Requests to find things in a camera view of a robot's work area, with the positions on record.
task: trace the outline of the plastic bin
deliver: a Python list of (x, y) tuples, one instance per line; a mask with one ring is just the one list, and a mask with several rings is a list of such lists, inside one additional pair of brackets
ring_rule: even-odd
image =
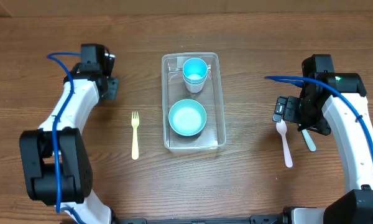
[[(183, 64), (193, 57), (203, 59), (208, 66), (208, 77), (199, 93), (189, 92), (183, 80)], [(174, 103), (182, 99), (196, 100), (207, 112), (206, 126), (197, 135), (181, 136), (170, 127), (168, 112)], [(162, 58), (162, 100), (163, 139), (167, 149), (172, 152), (190, 152), (217, 149), (225, 145), (223, 91), (217, 54), (200, 52), (164, 55)]]

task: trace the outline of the wooden tabletop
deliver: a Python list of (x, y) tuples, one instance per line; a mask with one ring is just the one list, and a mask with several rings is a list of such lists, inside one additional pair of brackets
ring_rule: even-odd
[[(248, 217), (325, 208), (344, 194), (332, 135), (311, 134), (310, 152), (289, 124), (294, 167), (285, 167), (272, 113), (278, 96), (299, 89), (263, 77), (302, 75), (302, 60), (331, 54), (337, 72), (361, 75), (373, 124), (373, 12), (0, 19), (0, 223), (68, 219), (28, 197), (19, 136), (45, 121), (62, 94), (65, 74), (45, 56), (91, 42), (117, 57), (117, 100), (93, 108), (83, 140), (93, 189), (119, 218)], [(227, 143), (218, 151), (177, 155), (163, 146), (161, 58), (176, 52), (219, 56)], [(131, 111), (140, 116), (137, 161)]]

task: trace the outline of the blue bowl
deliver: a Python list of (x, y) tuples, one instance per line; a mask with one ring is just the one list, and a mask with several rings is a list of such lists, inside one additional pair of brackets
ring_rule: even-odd
[(168, 112), (170, 126), (182, 136), (198, 134), (205, 127), (206, 120), (206, 110), (195, 100), (180, 100)]
[(182, 67), (185, 81), (191, 84), (200, 84), (204, 82), (208, 67), (204, 60), (200, 58), (189, 58)]

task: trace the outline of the fork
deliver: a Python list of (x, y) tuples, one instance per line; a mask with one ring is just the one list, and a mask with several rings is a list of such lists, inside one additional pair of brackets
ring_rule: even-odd
[(137, 111), (133, 111), (131, 113), (131, 126), (132, 126), (132, 148), (131, 148), (131, 157), (133, 160), (138, 159), (139, 151), (138, 151), (138, 135), (137, 135), (137, 128), (139, 125), (139, 116)]

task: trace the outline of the stacked cup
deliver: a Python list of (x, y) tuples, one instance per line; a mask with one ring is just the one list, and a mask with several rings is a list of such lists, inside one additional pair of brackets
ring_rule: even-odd
[(190, 58), (184, 63), (182, 71), (186, 88), (191, 93), (201, 91), (207, 79), (206, 62), (200, 58)]

